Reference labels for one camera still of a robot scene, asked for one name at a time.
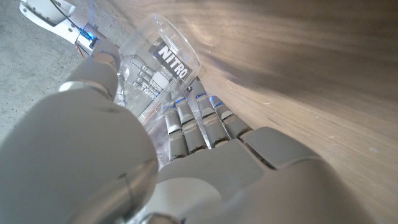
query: wooden surface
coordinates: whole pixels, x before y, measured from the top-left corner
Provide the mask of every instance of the wooden surface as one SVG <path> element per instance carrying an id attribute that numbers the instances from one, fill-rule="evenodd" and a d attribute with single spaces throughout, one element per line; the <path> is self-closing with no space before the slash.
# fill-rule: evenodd
<path id="1" fill-rule="evenodd" d="M 131 32 L 150 12 L 168 18 L 198 52 L 208 92 L 317 151 L 377 221 L 398 223 L 396 1 L 96 4 Z"/>

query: clear plastic cup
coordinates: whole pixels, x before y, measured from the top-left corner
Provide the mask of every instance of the clear plastic cup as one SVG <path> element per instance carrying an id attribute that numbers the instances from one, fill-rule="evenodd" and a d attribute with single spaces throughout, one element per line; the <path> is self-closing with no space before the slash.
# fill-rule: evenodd
<path id="1" fill-rule="evenodd" d="M 121 67 L 115 102 L 148 131 L 200 71 L 188 40 L 164 17 L 152 13 L 119 48 Z"/>

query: concrete floor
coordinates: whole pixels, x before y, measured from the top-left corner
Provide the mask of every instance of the concrete floor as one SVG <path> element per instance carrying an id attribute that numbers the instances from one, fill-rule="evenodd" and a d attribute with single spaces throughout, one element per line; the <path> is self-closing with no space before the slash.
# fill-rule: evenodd
<path id="1" fill-rule="evenodd" d="M 19 3 L 0 1 L 0 142 L 36 102 L 55 93 L 81 62 L 73 44 L 24 17 Z M 127 37 L 93 0 L 77 1 L 76 6 L 115 44 L 121 45 Z"/>

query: cup rim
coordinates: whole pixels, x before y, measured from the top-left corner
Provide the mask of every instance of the cup rim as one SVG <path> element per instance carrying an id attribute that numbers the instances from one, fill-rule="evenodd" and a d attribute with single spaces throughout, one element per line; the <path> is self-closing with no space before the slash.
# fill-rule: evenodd
<path id="1" fill-rule="evenodd" d="M 201 67 L 201 62 L 200 59 L 198 57 L 198 54 L 196 53 L 195 49 L 192 47 L 191 43 L 188 41 L 188 39 L 168 20 L 166 19 L 164 16 L 153 12 L 151 13 L 151 15 L 156 15 L 155 17 L 160 17 L 161 19 L 163 19 L 164 21 L 166 21 L 175 31 L 177 31 L 177 33 L 185 40 L 185 42 L 187 43 L 187 45 L 190 47 L 191 51 L 193 52 L 194 56 L 196 57 L 196 59 L 198 60 L 198 65 L 199 67 Z"/>

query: blue light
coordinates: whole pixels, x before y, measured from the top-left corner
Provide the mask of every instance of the blue light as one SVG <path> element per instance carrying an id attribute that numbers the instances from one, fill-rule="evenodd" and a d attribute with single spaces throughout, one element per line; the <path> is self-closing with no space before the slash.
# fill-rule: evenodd
<path id="1" fill-rule="evenodd" d="M 182 98 L 181 100 L 177 100 L 175 103 L 179 103 L 179 102 L 181 102 L 182 100 L 185 100 L 185 97 Z"/>
<path id="2" fill-rule="evenodd" d="M 93 35 L 93 33 L 91 33 L 91 32 L 88 32 L 87 33 L 90 37 L 91 37 L 91 39 L 94 39 L 94 35 Z"/>
<path id="3" fill-rule="evenodd" d="M 223 102 L 219 102 L 216 106 L 214 106 L 214 108 L 216 108 L 217 106 L 222 105 L 222 104 L 223 104 Z"/>
<path id="4" fill-rule="evenodd" d="M 202 93 L 201 95 L 197 95 L 197 98 L 198 98 L 199 96 L 203 96 L 204 94 L 206 94 L 206 92 Z"/>

